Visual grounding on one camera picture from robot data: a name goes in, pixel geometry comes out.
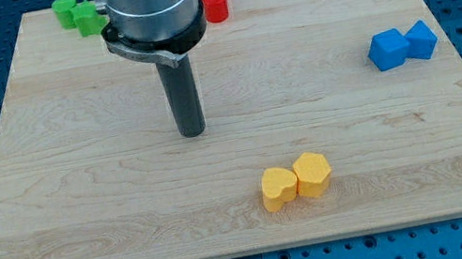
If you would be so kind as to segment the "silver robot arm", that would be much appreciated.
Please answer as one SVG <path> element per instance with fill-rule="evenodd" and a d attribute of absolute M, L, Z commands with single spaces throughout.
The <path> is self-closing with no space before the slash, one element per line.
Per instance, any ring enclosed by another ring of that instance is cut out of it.
<path fill-rule="evenodd" d="M 206 33 L 201 0 L 104 0 L 101 35 L 110 53 L 178 68 Z"/>

